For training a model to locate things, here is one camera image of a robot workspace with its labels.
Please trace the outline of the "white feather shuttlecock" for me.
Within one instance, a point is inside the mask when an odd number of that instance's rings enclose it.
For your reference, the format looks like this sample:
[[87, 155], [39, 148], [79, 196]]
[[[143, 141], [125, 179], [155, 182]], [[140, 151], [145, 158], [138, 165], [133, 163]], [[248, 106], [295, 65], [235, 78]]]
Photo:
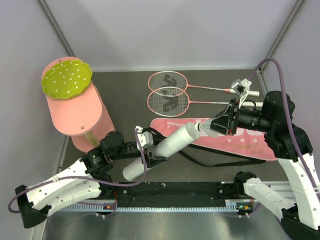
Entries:
[[211, 123], [212, 123], [213, 120], [214, 120], [214, 118], [212, 117], [212, 118], [209, 118], [208, 120], [206, 120], [205, 122], [196, 123], [195, 124], [195, 128], [199, 132], [204, 133], [204, 134], [206, 134], [206, 135], [208, 135], [209, 137], [212, 137], [212, 138], [217, 138], [217, 137], [223, 136], [222, 133], [211, 129]]

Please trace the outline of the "white shuttlecock tube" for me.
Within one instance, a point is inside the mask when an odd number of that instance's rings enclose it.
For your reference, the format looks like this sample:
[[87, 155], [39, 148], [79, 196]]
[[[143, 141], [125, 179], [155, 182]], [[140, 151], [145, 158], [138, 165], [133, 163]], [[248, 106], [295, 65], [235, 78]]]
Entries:
[[[162, 140], [152, 151], [151, 153], [155, 157], [165, 157], [169, 158], [172, 155], [178, 153], [180, 150], [183, 150], [185, 147], [192, 144], [200, 137], [200, 131], [198, 127], [191, 123], [187, 122], [185, 125], [180, 127], [170, 136]], [[122, 174], [124, 178], [128, 181], [133, 181], [135, 178], [143, 175], [145, 172], [150, 170], [152, 167], [147, 166], [146, 171], [143, 165], [142, 159], [138, 158], [130, 165], [126, 166]]]

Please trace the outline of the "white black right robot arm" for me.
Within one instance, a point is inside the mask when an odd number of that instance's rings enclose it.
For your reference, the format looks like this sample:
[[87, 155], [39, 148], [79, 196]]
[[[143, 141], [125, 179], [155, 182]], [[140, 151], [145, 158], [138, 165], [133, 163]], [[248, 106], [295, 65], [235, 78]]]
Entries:
[[320, 181], [314, 165], [313, 147], [307, 133], [292, 124], [295, 104], [281, 91], [268, 92], [260, 110], [240, 106], [234, 99], [208, 121], [210, 133], [233, 135], [238, 128], [264, 133], [289, 181], [294, 200], [264, 184], [252, 172], [239, 172], [233, 192], [239, 198], [258, 200], [279, 220], [293, 240], [320, 238]]

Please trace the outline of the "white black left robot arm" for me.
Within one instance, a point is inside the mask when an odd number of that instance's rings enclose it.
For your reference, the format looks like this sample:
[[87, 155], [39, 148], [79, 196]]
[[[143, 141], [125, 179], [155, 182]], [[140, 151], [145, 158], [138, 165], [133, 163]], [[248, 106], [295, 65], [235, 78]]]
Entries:
[[108, 171], [117, 160], [134, 159], [123, 169], [123, 177], [135, 186], [139, 176], [145, 177], [154, 165], [166, 161], [166, 155], [152, 153], [149, 147], [157, 147], [165, 136], [153, 128], [135, 129], [135, 141], [125, 142], [123, 134], [111, 131], [99, 145], [78, 159], [71, 166], [33, 186], [21, 185], [15, 189], [18, 213], [23, 227], [33, 228], [55, 212], [88, 199], [109, 198], [114, 187]]

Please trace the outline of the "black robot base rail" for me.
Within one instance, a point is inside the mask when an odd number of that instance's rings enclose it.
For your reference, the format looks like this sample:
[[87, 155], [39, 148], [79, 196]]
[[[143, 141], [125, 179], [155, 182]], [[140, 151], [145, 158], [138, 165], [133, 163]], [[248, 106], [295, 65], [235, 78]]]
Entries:
[[107, 186], [90, 200], [117, 201], [122, 208], [224, 207], [226, 200], [251, 200], [231, 182], [142, 182], [135, 186]]

